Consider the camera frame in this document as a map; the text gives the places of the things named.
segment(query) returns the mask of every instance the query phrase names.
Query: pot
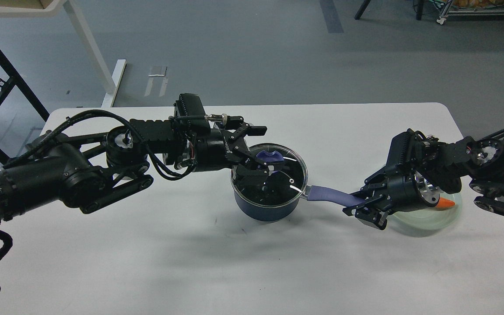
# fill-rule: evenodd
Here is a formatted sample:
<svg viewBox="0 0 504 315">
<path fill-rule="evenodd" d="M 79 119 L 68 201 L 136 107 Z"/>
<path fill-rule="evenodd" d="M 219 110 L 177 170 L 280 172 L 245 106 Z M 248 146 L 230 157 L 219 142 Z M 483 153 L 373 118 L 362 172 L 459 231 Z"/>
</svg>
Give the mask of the pot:
<svg viewBox="0 0 504 315">
<path fill-rule="evenodd" d="M 250 147 L 250 153 L 263 161 L 279 161 L 284 166 L 260 184 L 243 184 L 231 172 L 234 199 L 249 217 L 259 221 L 277 221 L 297 207 L 299 200 L 330 201 L 344 207 L 358 205 L 363 199 L 332 188 L 307 185 L 308 172 L 304 160 L 293 150 L 274 143 Z"/>
</svg>

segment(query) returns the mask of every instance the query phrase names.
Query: purple handle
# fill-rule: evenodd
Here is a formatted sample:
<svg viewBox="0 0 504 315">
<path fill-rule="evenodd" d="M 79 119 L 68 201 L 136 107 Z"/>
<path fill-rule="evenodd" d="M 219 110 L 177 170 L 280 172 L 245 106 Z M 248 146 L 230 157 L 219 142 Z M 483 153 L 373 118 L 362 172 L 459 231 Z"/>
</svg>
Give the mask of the purple handle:
<svg viewBox="0 0 504 315">
<path fill-rule="evenodd" d="M 356 206 L 359 203 L 364 202 L 364 199 L 355 197 L 348 193 L 337 191 L 332 188 L 312 186 L 308 197 L 308 201 L 330 201 L 342 205 L 344 207 Z"/>
</svg>

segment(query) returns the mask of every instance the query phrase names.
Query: plate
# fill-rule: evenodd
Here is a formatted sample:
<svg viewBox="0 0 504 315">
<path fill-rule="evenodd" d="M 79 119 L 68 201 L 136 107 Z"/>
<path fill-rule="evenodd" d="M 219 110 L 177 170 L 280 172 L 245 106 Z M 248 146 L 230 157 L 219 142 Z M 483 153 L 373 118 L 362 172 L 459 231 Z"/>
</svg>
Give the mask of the plate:
<svg viewBox="0 0 504 315">
<path fill-rule="evenodd" d="M 408 227 L 423 230 L 423 231 L 436 231 L 448 227 L 460 214 L 462 208 L 462 196 L 460 193 L 450 195 L 442 193 L 441 197 L 454 201 L 456 204 L 452 208 L 446 210 L 437 210 L 436 208 L 428 208 L 409 213 L 394 213 L 392 216 L 397 219 L 401 224 Z"/>
</svg>

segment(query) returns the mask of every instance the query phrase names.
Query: white desk leg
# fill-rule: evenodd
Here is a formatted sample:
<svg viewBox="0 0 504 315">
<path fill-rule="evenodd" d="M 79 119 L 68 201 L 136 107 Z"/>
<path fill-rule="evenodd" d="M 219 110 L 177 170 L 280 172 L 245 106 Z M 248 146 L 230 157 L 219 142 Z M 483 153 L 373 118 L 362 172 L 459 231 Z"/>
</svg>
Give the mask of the white desk leg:
<svg viewBox="0 0 504 315">
<path fill-rule="evenodd" d="M 114 100 L 116 100 L 116 94 L 118 93 L 118 87 L 120 86 L 120 80 L 122 79 L 122 75 L 124 75 L 124 69 L 126 69 L 126 60 L 118 59 L 116 61 L 116 67 L 114 68 L 114 72 L 112 73 L 112 80 L 114 80 L 114 92 L 106 93 L 104 95 L 104 100 L 102 100 L 102 108 L 110 108 L 114 105 Z"/>
<path fill-rule="evenodd" d="M 87 20 L 84 19 L 83 12 L 81 12 L 81 9 L 74 0 L 64 2 L 63 8 L 70 17 L 71 24 L 73 24 L 73 28 L 75 28 L 80 41 L 82 41 L 83 46 L 88 53 L 88 58 L 91 61 L 94 70 L 96 70 L 98 79 L 100 79 L 106 93 L 114 94 L 114 91 L 117 89 L 116 84 L 114 84 L 110 71 L 108 70 L 106 63 L 104 62 L 104 58 L 96 45 L 95 38 L 92 36 L 92 32 L 88 27 Z"/>
</svg>

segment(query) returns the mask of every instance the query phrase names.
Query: screw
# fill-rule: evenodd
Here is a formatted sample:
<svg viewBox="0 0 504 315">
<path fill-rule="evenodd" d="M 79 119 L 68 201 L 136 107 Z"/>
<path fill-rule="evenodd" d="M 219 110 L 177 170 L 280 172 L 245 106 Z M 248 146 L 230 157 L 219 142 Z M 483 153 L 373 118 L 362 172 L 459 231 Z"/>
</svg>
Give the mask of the screw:
<svg viewBox="0 0 504 315">
<path fill-rule="evenodd" d="M 145 189 L 145 188 L 148 188 L 153 182 L 152 181 L 144 181 L 143 183 L 141 183 L 141 189 Z"/>
<path fill-rule="evenodd" d="M 486 205 L 486 204 L 484 204 L 481 201 L 474 201 L 474 204 L 476 204 L 476 206 L 480 207 L 481 209 L 484 209 L 484 210 L 487 210 L 487 211 L 490 211 L 490 212 L 494 211 L 494 209 L 492 208 L 492 206 Z"/>
</svg>

